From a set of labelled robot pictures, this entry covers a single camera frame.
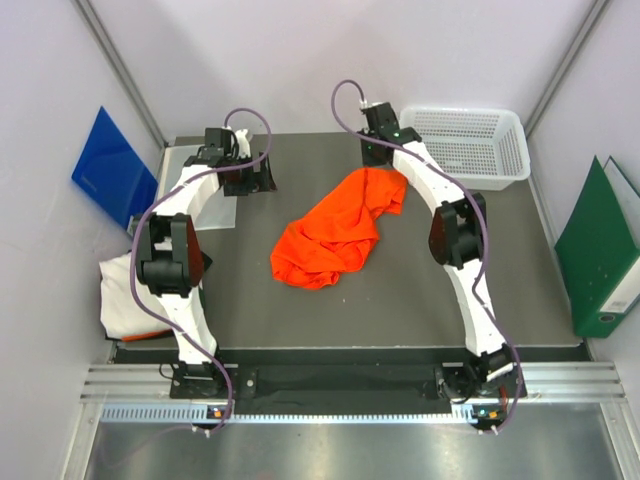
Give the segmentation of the orange t-shirt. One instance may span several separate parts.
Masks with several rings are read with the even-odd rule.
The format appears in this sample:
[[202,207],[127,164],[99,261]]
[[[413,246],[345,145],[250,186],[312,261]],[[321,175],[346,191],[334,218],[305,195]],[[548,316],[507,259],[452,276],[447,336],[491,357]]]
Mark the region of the orange t-shirt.
[[302,218],[289,223],[274,246],[274,280],[320,290],[361,270],[379,241],[377,219],[402,213],[407,179],[371,167],[347,175]]

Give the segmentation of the white plastic basket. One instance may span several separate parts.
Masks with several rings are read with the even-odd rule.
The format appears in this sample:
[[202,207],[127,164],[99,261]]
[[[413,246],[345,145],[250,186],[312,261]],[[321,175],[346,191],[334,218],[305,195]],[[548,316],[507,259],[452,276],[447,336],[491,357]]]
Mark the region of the white plastic basket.
[[470,190],[502,191],[530,177],[524,127],[510,110],[407,107],[399,121],[413,128],[438,165]]

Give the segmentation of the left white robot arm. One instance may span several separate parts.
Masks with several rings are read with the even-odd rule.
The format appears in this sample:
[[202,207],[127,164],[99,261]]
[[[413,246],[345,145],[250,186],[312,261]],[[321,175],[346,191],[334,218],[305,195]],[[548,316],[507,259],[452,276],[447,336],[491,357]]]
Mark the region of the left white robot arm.
[[187,159],[176,184],[134,220],[129,287],[144,313],[168,326],[177,340],[170,397],[220,398],[233,392],[218,354],[201,298],[211,265],[199,245],[195,221],[211,197],[243,196],[276,189],[269,154],[209,147]]

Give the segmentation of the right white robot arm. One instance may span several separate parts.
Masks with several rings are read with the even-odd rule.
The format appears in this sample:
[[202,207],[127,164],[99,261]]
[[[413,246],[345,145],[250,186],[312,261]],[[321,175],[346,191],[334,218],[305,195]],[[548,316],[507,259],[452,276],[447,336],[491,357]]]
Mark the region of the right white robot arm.
[[508,376],[521,376],[521,361],[497,322],[489,292],[484,197],[445,173],[411,128],[369,128],[356,136],[361,140],[363,163],[391,166],[418,192],[432,215],[429,250],[454,288],[470,354],[463,364],[462,391],[455,401],[492,394]]

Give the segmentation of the white folded t-shirt stack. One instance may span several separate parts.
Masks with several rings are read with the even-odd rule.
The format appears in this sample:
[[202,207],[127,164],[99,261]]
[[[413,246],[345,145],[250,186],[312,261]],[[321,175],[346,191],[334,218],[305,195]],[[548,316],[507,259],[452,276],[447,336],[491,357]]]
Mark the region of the white folded t-shirt stack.
[[130,342],[170,333],[166,323],[136,304],[129,283],[130,257],[127,253],[99,263],[100,321],[106,337]]

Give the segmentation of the translucent plastic sheet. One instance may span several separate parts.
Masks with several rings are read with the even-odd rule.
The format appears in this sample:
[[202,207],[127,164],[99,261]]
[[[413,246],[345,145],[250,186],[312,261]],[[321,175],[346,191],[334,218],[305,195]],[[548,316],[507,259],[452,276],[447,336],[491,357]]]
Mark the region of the translucent plastic sheet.
[[[159,199],[173,187],[182,172],[187,159],[195,155],[199,145],[171,146],[165,149],[156,198]],[[236,197],[225,197],[222,190],[208,199],[195,220],[197,231],[233,229],[236,223]]]

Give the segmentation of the blue folder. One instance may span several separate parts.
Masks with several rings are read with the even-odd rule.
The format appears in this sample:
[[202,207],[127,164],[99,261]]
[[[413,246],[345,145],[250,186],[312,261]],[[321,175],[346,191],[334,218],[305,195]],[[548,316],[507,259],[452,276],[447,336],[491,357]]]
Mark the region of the blue folder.
[[153,203],[158,182],[101,107],[71,180],[123,230]]

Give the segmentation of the green binder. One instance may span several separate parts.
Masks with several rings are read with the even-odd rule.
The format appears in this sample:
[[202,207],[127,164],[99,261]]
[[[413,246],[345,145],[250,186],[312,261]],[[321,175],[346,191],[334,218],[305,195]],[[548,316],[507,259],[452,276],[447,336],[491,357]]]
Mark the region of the green binder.
[[556,245],[576,335],[606,338],[639,303],[639,188],[594,159]]

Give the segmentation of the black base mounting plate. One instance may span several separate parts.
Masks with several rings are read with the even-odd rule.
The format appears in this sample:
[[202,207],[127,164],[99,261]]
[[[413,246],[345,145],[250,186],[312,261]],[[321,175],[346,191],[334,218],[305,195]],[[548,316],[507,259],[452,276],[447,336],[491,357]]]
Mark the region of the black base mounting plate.
[[512,398],[524,392],[514,372],[482,383],[463,365],[245,365],[229,366],[225,373],[197,373],[179,365],[172,369],[173,398],[224,397],[228,386],[236,400],[274,399],[277,394],[402,394],[458,402],[495,395]]

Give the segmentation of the aluminium rail frame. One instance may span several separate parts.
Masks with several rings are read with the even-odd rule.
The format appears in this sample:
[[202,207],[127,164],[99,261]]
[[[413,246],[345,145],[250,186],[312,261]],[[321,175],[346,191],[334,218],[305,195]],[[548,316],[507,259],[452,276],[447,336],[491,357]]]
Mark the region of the aluminium rail frame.
[[635,479],[612,364],[234,365],[234,390],[93,365],[66,479]]

